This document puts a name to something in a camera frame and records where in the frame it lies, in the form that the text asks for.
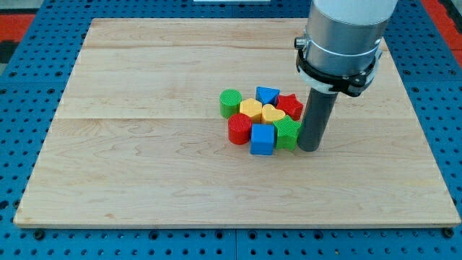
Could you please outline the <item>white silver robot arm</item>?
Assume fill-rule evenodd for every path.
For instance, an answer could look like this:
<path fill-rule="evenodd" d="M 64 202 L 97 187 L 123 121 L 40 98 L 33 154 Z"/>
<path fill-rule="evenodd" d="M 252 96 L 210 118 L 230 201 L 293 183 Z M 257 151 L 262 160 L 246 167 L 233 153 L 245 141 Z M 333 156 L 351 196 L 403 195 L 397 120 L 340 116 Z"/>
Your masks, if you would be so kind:
<path fill-rule="evenodd" d="M 314 90 L 357 97 L 375 78 L 397 0 L 313 0 L 296 68 Z"/>

